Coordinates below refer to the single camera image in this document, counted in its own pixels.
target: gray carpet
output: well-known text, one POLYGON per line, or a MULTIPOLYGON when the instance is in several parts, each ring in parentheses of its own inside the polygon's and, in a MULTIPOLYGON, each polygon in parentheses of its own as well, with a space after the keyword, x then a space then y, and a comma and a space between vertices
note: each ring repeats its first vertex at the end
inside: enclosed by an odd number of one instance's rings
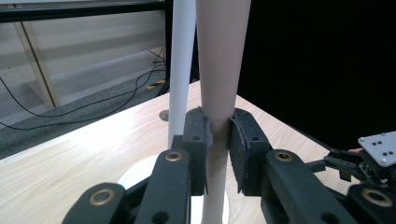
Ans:
POLYGON ((73 103, 63 105, 40 115, 46 117, 62 115, 86 105, 85 107, 64 116, 53 118, 33 117, 12 125, 19 129, 33 128, 32 130, 15 130, 11 128, 1 129, 0 160, 27 148, 49 141, 50 139, 62 134, 74 131, 75 129, 81 128, 99 119, 103 119, 124 109, 155 98, 157 93, 160 91, 161 86, 157 86, 151 90, 148 90, 146 86, 163 78, 165 78, 164 70, 145 74, 141 78, 138 77, 136 79, 126 81, 120 85, 99 91, 73 103), (142 88, 134 91, 136 86, 142 86, 142 88), (125 92, 129 93, 94 105, 89 105, 125 92))

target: black cable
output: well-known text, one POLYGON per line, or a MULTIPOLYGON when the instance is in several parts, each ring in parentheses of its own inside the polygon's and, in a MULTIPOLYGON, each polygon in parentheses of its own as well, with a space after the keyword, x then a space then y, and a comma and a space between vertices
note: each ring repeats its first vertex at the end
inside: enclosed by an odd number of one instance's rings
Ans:
POLYGON ((161 53, 163 53, 163 50, 164 50, 164 46, 161 47, 161 50, 160 50, 160 53, 159 53, 159 54, 156 54, 156 53, 154 53, 154 52, 151 51, 151 53, 157 55, 157 58, 154 59, 154 63, 165 63, 165 58, 161 57, 161 53))
POLYGON ((90 118, 90 119, 83 119, 83 120, 77 120, 77 121, 69 121, 69 122, 60 122, 60 123, 53 123, 53 124, 40 125, 40 126, 36 126, 36 127, 32 127, 32 128, 16 128, 16 127, 13 127, 13 126, 10 126, 10 125, 6 125, 6 124, 3 123, 3 122, 0 122, 0 124, 6 126, 6 127, 8 127, 8 128, 10 128, 10 129, 14 129, 14 130, 33 130, 33 129, 44 128, 44 127, 49 127, 49 126, 81 123, 81 122, 85 122, 85 121, 90 121, 90 120, 94 120, 94 119, 103 118, 103 117, 105 117, 105 116, 107 116, 107 115, 110 115, 110 114, 116 112, 117 110, 121 109, 121 108, 124 107, 125 105, 127 105, 127 104, 132 100, 132 98, 134 97, 134 95, 136 94, 136 92, 137 92, 140 88, 142 88, 144 85, 146 85, 146 83, 148 83, 148 81, 149 81, 149 79, 150 79, 150 77, 151 77, 151 75, 152 75, 153 72, 165 71, 165 70, 154 70, 155 67, 157 67, 157 66, 159 66, 159 65, 154 66, 154 67, 151 69, 151 71, 149 71, 149 72, 147 72, 147 73, 144 73, 144 74, 140 75, 140 76, 136 79, 135 89, 134 89, 133 91, 127 91, 127 92, 122 93, 122 94, 118 94, 118 95, 115 95, 115 96, 112 96, 112 97, 108 97, 108 98, 106 98, 106 99, 103 99, 103 100, 100 100, 100 101, 96 101, 96 102, 93 102, 93 103, 90 103, 90 104, 87 104, 87 105, 78 107, 78 108, 76 108, 76 109, 74 109, 74 110, 72 110, 72 111, 69 111, 69 112, 65 113, 65 114, 69 114, 69 113, 71 113, 71 112, 73 112, 73 111, 76 111, 76 110, 78 110, 78 109, 81 109, 81 108, 86 107, 86 106, 89 106, 89 105, 94 105, 94 104, 97 104, 97 103, 101 103, 101 102, 103 102, 103 101, 107 101, 107 100, 110 100, 110 99, 113 99, 113 98, 116 98, 116 97, 120 97, 120 96, 122 96, 122 95, 126 95, 126 94, 131 93, 131 92, 133 93, 133 94, 131 95, 131 97, 130 97, 124 104, 122 104, 121 106, 119 106, 119 107, 113 109, 112 111, 110 111, 110 112, 108 112, 108 113, 105 113, 104 115, 101 115, 101 116, 98 116, 98 117, 95 117, 95 118, 90 118), (140 79, 142 76, 146 75, 146 74, 149 74, 147 80, 146 80, 141 86, 138 87, 138 86, 137 86, 137 83, 138 83, 139 79, 140 79))
MULTIPOLYGON (((154 69, 155 69, 156 67, 158 67, 158 66, 161 66, 161 65, 155 65, 155 66, 151 69, 151 71, 149 71, 149 72, 147 72, 147 73, 153 72, 154 69)), ((65 112, 65 113, 59 114, 59 115, 39 115, 39 114, 36 114, 36 113, 32 112, 32 111, 29 110, 28 108, 26 108, 24 105, 22 105, 22 104, 17 100, 17 98, 14 96, 14 94, 12 94, 11 90, 8 88, 8 86, 6 85, 6 83, 4 82, 4 80, 3 80, 1 77, 0 77, 0 80, 1 80, 1 82, 3 82, 4 87, 6 88, 6 90, 8 91, 8 93, 11 95, 12 99, 14 99, 14 101, 15 101, 20 107, 22 107, 26 112, 28 112, 28 113, 30 113, 30 114, 32 114, 32 115, 34 115, 34 116, 37 116, 37 117, 40 117, 40 118, 47 118, 47 119, 49 119, 49 118, 62 117, 62 116, 64 116, 64 115, 68 115, 68 114, 70 114, 70 113, 72 113, 72 112, 75 112, 75 111, 77 111, 77 110, 80 110, 81 108, 87 107, 87 106, 89 106, 89 105, 95 105, 95 104, 101 103, 101 102, 103 102, 103 101, 110 100, 110 99, 113 99, 113 98, 115 98, 115 97, 118 97, 118 96, 122 96, 122 95, 123 95, 123 94, 121 94, 121 95, 116 95, 116 96, 112 96, 112 97, 109 97, 109 98, 106 98, 106 99, 103 99, 103 100, 100 100, 100 101, 96 101, 96 102, 93 102, 93 103, 90 103, 90 104, 87 104, 87 105, 83 105, 83 106, 77 107, 77 108, 75 108, 75 109, 72 109, 71 111, 68 111, 68 112, 65 112)))

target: white paper roll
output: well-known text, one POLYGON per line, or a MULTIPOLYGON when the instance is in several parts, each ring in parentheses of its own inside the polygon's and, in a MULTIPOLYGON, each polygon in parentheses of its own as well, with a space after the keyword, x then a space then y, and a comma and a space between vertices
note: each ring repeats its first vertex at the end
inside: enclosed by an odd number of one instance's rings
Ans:
POLYGON ((220 224, 230 136, 229 117, 245 46, 250 0, 197 0, 197 36, 202 107, 214 144, 207 157, 208 195, 203 223, 220 224))
POLYGON ((174 135, 184 131, 196 24, 195 0, 174 0, 173 4, 168 148, 174 135))

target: metal bracket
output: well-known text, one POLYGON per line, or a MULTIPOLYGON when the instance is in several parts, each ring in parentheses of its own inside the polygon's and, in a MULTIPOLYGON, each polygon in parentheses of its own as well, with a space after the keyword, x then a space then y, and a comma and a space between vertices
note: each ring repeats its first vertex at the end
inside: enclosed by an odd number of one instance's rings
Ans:
POLYGON ((359 144, 382 167, 396 164, 396 132, 359 138, 359 144))

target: white cardboard tube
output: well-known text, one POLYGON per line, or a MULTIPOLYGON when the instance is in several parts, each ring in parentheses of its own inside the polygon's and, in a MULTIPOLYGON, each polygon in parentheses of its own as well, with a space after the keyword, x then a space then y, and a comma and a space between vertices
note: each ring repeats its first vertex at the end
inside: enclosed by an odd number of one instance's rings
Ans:
POLYGON ((230 135, 229 117, 245 46, 250 0, 197 0, 202 108, 211 120, 213 146, 207 156, 208 194, 203 223, 220 224, 230 135))
POLYGON ((174 135, 183 134, 194 44, 195 0, 174 0, 168 148, 174 135))

